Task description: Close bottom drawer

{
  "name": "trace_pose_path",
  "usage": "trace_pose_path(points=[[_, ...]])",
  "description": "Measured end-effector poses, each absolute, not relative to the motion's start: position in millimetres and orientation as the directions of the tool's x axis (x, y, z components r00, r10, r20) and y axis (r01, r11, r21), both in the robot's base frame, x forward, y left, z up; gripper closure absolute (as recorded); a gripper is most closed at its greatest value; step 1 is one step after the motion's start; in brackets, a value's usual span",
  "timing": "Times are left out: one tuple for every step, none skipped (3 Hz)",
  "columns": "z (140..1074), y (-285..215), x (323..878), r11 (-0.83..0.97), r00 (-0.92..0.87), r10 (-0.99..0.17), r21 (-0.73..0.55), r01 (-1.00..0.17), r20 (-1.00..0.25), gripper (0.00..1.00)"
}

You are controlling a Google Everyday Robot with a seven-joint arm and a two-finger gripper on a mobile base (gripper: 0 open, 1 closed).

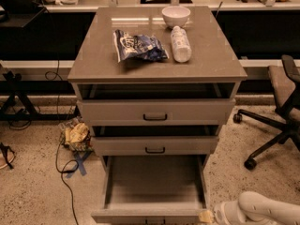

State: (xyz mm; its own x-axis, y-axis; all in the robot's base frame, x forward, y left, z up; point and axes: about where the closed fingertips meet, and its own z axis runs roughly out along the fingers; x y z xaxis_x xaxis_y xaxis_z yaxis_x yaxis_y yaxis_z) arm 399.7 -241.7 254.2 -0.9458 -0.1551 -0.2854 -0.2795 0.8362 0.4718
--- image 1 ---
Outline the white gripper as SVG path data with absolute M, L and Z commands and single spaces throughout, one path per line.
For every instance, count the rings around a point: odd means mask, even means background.
M 239 201 L 221 202 L 214 207 L 218 225 L 247 225 L 249 223 L 243 205 Z

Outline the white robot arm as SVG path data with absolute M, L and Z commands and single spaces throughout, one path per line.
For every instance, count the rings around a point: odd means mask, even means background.
M 300 225 L 300 206 L 246 191 L 214 207 L 218 225 Z

